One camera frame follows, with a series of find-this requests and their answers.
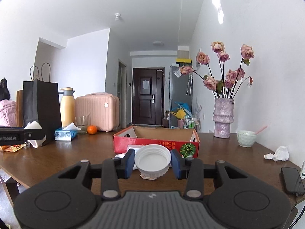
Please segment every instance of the pink spoon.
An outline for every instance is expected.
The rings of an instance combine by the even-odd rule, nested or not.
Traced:
[[[263,130],[265,130],[268,126],[264,126],[262,127],[260,130],[258,130],[255,135],[259,134],[260,132],[262,132]]]

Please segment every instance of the vase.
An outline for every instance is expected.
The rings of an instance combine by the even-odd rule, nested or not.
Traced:
[[[213,121],[215,121],[214,136],[229,138],[233,119],[234,101],[228,98],[215,98]]]

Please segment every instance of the door frame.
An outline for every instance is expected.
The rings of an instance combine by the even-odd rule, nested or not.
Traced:
[[[124,62],[119,59],[118,64],[117,64],[117,73],[119,72],[120,64],[122,65],[120,126],[121,126],[121,128],[126,128],[126,125],[127,125],[127,123],[126,123],[126,121],[127,121],[127,113],[126,113],[126,102],[127,102],[127,65],[125,65]]]
[[[165,68],[164,67],[133,67],[132,68],[132,124],[134,125],[134,95],[135,95],[135,79],[134,79],[134,69],[161,69],[163,72],[163,82],[162,82],[162,114],[161,114],[161,125],[155,125],[155,126],[162,126],[162,120],[164,115],[164,83],[165,83]]]

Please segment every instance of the floor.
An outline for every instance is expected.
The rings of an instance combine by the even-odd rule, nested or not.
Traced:
[[[23,192],[25,187],[20,186],[19,192]],[[20,229],[17,219],[14,215],[13,208],[6,196],[2,184],[0,183],[0,218],[5,224],[10,224],[12,229]]]
[[[19,187],[19,192],[23,192],[24,190],[25,190],[25,188],[23,186]],[[297,217],[301,213],[304,206],[305,206],[305,201],[296,205],[296,208],[299,211]],[[4,223],[10,224],[12,226],[12,229],[20,229],[20,226],[14,215],[13,208],[12,208],[12,206],[4,192],[3,186],[1,184],[0,184],[0,218],[4,221]],[[293,227],[293,229],[304,229],[304,228],[305,228],[305,215],[303,215],[301,217],[301,219]]]

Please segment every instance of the ceiling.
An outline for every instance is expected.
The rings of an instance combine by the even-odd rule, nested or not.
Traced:
[[[28,16],[72,38],[111,28],[130,51],[189,45],[203,0],[11,0]],[[120,13],[120,21],[115,21]],[[162,41],[164,46],[153,46]]]

